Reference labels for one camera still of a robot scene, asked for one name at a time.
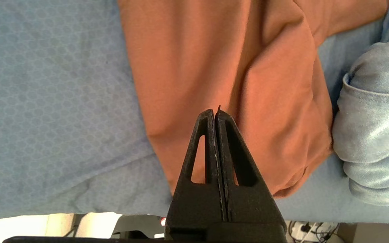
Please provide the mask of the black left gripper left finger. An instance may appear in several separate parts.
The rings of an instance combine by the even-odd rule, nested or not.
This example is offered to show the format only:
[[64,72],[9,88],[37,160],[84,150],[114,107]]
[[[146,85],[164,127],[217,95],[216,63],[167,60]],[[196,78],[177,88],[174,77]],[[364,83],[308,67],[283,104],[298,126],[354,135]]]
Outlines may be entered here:
[[[205,183],[191,180],[199,140],[204,137]],[[207,239],[207,228],[226,220],[223,177],[212,109],[201,112],[194,125],[182,170],[165,223],[165,240],[195,242]]]

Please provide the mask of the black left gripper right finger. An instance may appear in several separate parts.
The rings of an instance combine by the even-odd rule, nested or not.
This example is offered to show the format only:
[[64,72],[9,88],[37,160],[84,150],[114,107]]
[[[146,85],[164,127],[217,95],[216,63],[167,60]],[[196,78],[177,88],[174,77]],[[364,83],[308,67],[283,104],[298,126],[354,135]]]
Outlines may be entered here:
[[215,224],[215,240],[285,243],[286,224],[235,121],[218,109],[215,129],[224,211],[223,222]]

